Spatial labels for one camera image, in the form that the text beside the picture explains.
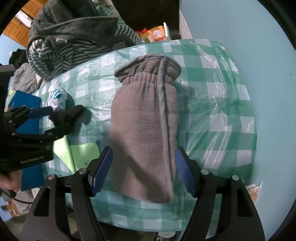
blue gripper pad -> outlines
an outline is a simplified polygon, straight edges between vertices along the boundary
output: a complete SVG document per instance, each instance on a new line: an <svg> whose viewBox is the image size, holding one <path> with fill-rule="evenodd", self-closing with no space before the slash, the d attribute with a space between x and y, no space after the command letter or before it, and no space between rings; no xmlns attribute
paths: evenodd
<svg viewBox="0 0 296 241"><path fill-rule="evenodd" d="M189 170L185 158L178 148L175 149L175 163L187 192L194 197L196 194L194 178Z"/></svg>
<svg viewBox="0 0 296 241"><path fill-rule="evenodd" d="M101 191L103 183L106 179L107 173L110 169L112 160L113 160L113 150L110 147L94 175L94 182L93 182L93 186L91 187L91 192L93 196L95 196L98 192Z"/></svg>

light blue wall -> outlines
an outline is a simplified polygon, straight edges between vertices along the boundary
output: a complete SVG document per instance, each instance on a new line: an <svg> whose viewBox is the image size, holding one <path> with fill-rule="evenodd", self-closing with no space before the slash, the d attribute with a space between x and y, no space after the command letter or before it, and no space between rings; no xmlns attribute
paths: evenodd
<svg viewBox="0 0 296 241"><path fill-rule="evenodd" d="M236 60L255 112L256 202L266 239L296 197L296 52L257 0L181 0L194 38L222 43Z"/></svg>
<svg viewBox="0 0 296 241"><path fill-rule="evenodd" d="M25 47L2 34L0 36L0 63L3 65L8 64L9 52L17 49L25 49Z"/></svg>
<svg viewBox="0 0 296 241"><path fill-rule="evenodd" d="M0 197L0 206L5 206L3 197ZM10 213L8 211L7 212L2 211L1 209L0 209L0 217L2 218L3 221L11 219Z"/></svg>

green checkered tablecloth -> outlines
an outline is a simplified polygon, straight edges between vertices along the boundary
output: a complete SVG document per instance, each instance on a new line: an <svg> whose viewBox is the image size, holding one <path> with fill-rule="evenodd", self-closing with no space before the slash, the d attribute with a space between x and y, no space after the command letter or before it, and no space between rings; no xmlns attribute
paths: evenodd
<svg viewBox="0 0 296 241"><path fill-rule="evenodd" d="M53 79L50 84L58 84L69 95L67 108L82 104L89 110L89 115L81 118L68 136L70 145L95 142L100 150L108 145L111 103L121 86L113 72L148 53L164 53L182 67L175 82L179 104L177 146L213 174L236 174L248 184L257 140L250 98L225 47L207 39L155 42L114 51ZM43 106L50 84L35 93ZM40 119L40 132L51 127L47 117ZM57 156L43 164L43 171L45 176L71 174ZM107 176L102 191L91 201L98 220L105 223L142 231L184 230L195 199L186 192L178 174L174 193L175 200L170 203L138 201L117 192ZM214 222L218 218L218 200ZM70 195L67 203L72 204Z"/></svg>

person's hand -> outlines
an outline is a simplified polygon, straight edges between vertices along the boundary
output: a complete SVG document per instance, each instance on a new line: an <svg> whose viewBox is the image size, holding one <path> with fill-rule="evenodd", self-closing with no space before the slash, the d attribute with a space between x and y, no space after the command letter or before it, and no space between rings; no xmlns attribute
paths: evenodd
<svg viewBox="0 0 296 241"><path fill-rule="evenodd" d="M22 184L22 170L10 172L7 175L0 173L0 188L8 190L14 190L17 192L20 190Z"/></svg>

light green cloth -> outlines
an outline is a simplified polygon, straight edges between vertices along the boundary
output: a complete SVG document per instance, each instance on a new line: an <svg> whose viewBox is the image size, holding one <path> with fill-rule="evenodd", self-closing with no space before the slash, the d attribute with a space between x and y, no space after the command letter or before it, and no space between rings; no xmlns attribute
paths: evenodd
<svg viewBox="0 0 296 241"><path fill-rule="evenodd" d="M87 167L91 160L100 156L100 150L96 143L69 145L67 136L54 142L54 153L66 164L72 173Z"/></svg>

